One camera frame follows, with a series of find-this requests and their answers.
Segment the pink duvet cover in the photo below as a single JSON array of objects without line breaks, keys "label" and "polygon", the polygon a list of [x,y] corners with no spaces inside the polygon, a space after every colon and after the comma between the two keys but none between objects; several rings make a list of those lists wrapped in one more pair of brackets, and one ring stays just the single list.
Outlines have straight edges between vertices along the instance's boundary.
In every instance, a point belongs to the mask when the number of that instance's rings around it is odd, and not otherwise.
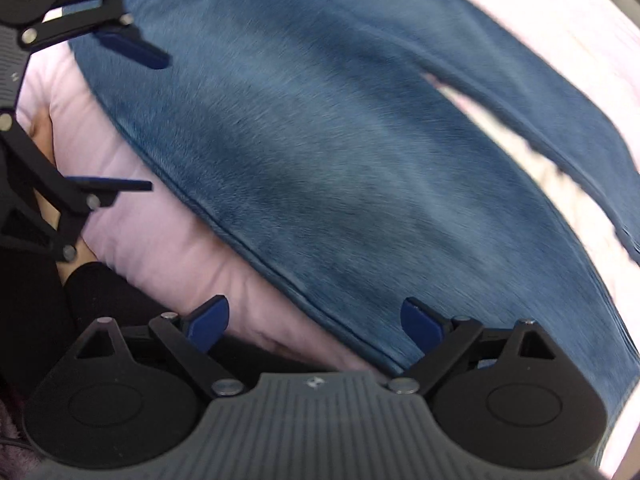
[{"label": "pink duvet cover", "polygon": [[[625,140],[638,144],[630,110],[639,102],[639,86],[619,65],[606,67],[603,53],[617,39],[637,42],[639,33],[610,0],[472,1],[603,105]],[[623,319],[637,325],[639,270],[596,203],[480,104],[454,90],[447,96],[550,198],[602,274]],[[69,47],[45,50],[29,65],[18,104],[20,122],[29,124],[42,106],[52,115],[53,144],[62,169],[149,177],[140,157],[108,122]],[[367,368],[363,358],[267,284],[165,185],[157,184],[140,197],[122,197],[94,216],[85,229],[85,246],[131,284],[181,312],[193,310],[209,296],[226,295],[232,334],[278,356],[334,370]]]}]

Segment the blue denim pants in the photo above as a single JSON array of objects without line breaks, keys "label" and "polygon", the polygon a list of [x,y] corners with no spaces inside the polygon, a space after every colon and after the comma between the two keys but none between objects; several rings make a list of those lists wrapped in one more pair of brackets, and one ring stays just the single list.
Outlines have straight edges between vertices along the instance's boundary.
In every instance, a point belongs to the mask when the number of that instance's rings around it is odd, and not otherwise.
[{"label": "blue denim pants", "polygon": [[447,316],[534,318],[610,412],[639,357],[544,192],[446,99],[486,107],[572,177],[628,252],[639,176],[610,120],[468,0],[126,0],[171,57],[149,70],[75,39],[108,118],[264,278],[386,373],[422,356],[416,297]]}]

